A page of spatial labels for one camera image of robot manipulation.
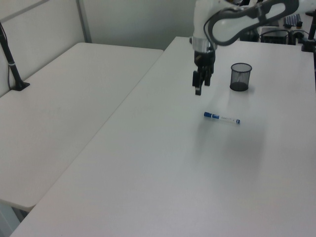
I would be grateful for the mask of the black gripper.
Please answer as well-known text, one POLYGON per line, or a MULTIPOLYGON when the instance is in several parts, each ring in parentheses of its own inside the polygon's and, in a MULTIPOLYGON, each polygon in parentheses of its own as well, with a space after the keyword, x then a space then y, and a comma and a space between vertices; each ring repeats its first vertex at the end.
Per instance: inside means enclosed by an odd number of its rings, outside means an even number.
POLYGON ((201 96, 201 87, 203 84, 202 72, 205 72, 204 85, 210 86, 211 77, 214 73, 215 58, 215 50, 206 53, 194 51, 194 63, 197 66, 197 71, 193 71, 192 86, 195 88, 195 95, 201 96))

